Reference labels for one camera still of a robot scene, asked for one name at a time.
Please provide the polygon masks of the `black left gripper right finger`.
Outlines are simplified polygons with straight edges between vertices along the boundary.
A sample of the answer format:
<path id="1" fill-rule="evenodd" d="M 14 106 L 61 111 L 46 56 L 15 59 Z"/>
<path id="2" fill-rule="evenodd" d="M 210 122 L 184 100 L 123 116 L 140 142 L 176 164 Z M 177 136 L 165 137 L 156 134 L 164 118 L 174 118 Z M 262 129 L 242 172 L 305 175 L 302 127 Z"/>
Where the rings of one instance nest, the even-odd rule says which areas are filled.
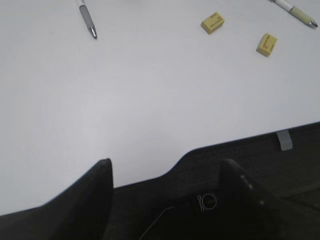
<path id="1" fill-rule="evenodd" d="M 318 240 L 320 219 L 276 198 L 232 159 L 220 165 L 226 240 Z"/>

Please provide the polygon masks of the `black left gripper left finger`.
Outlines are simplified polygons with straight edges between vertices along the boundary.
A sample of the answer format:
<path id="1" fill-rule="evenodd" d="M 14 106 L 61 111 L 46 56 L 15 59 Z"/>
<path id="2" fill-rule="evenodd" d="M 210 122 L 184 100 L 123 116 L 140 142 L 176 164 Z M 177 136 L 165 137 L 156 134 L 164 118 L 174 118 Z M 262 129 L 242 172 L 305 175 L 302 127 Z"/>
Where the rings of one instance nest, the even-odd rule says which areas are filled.
<path id="1" fill-rule="evenodd" d="M 99 160 L 46 204 L 0 217 L 2 240 L 101 240 L 113 200 L 110 159 Z"/>

